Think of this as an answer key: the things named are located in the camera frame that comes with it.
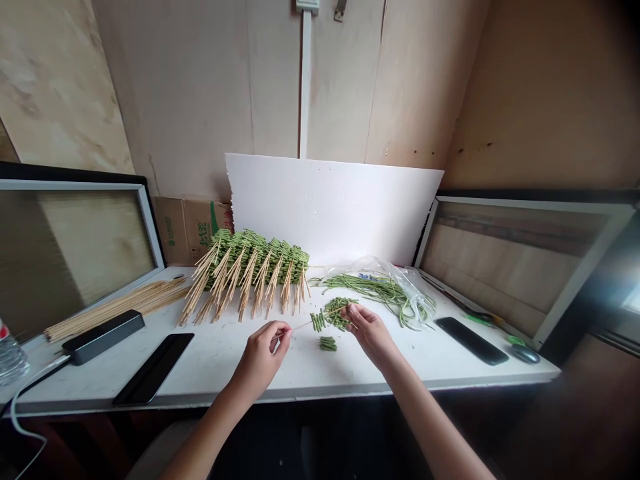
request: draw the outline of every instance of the water bottle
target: water bottle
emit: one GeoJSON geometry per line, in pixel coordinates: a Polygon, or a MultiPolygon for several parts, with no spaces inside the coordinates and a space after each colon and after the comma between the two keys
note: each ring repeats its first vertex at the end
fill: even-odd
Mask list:
{"type": "Polygon", "coordinates": [[[0,388],[24,377],[28,370],[27,354],[0,319],[0,388]]]}

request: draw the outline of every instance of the smartphone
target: smartphone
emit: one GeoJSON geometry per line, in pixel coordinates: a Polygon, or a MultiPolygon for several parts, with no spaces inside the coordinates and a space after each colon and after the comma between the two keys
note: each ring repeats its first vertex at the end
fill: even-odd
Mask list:
{"type": "Polygon", "coordinates": [[[506,362],[509,357],[502,350],[494,347],[473,330],[467,328],[453,317],[441,318],[435,321],[436,325],[447,332],[464,348],[489,365],[498,365],[506,362]]]}
{"type": "Polygon", "coordinates": [[[146,405],[155,397],[182,352],[193,338],[192,333],[168,335],[114,398],[112,405],[130,407],[146,405]]]}

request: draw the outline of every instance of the black power bank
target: black power bank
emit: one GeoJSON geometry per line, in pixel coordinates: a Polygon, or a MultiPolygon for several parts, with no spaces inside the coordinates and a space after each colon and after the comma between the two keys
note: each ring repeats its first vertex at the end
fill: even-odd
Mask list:
{"type": "Polygon", "coordinates": [[[476,332],[458,322],[455,318],[446,317],[438,319],[435,322],[442,327],[442,330],[450,334],[450,336],[483,362],[489,365],[498,365],[499,363],[509,360],[506,353],[494,347],[476,332]]]}
{"type": "Polygon", "coordinates": [[[145,326],[142,313],[129,310],[62,344],[71,363],[82,365],[145,326]]]}

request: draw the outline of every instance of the white foam board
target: white foam board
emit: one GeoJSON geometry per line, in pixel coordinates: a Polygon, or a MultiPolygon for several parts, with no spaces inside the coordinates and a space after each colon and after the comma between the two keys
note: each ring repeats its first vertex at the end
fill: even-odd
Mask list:
{"type": "Polygon", "coordinates": [[[444,171],[226,153],[236,231],[300,246],[311,265],[409,265],[444,171]]]}

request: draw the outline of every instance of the white cable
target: white cable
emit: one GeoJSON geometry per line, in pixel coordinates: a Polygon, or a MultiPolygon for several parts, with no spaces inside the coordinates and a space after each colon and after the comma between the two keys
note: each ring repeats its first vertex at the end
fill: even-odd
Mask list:
{"type": "Polygon", "coordinates": [[[307,159],[309,96],[311,91],[311,12],[302,12],[302,66],[300,72],[300,160],[307,159]]]}
{"type": "Polygon", "coordinates": [[[45,446],[47,445],[47,439],[46,438],[44,438],[42,435],[38,435],[37,433],[33,433],[33,432],[28,431],[28,430],[24,430],[24,428],[22,428],[20,426],[20,424],[18,423],[18,418],[16,417],[16,414],[15,414],[15,404],[18,402],[18,397],[22,393],[22,390],[24,390],[30,384],[32,384],[32,382],[34,381],[34,379],[36,379],[36,377],[40,378],[41,374],[43,374],[44,372],[46,372],[47,370],[49,370],[52,367],[56,367],[56,366],[60,365],[62,362],[66,361],[68,358],[69,358],[68,355],[63,355],[62,357],[57,358],[56,360],[52,361],[50,364],[46,365],[42,370],[40,370],[34,376],[30,377],[26,382],[24,382],[22,387],[20,387],[18,389],[18,391],[15,393],[15,395],[11,399],[11,406],[9,408],[9,416],[11,417],[11,424],[13,425],[13,428],[15,428],[16,432],[18,432],[18,433],[20,433],[20,434],[22,434],[22,435],[24,435],[26,437],[35,438],[35,439],[40,440],[42,442],[42,447],[40,447],[40,450],[38,450],[38,453],[35,454],[34,458],[32,458],[31,461],[27,464],[27,466],[22,470],[22,472],[20,472],[18,474],[18,476],[15,478],[15,480],[18,480],[20,477],[22,477],[24,472],[26,472],[28,470],[28,468],[33,464],[33,462],[35,462],[36,458],[38,458],[40,456],[40,454],[42,453],[42,450],[44,450],[45,446]]]}

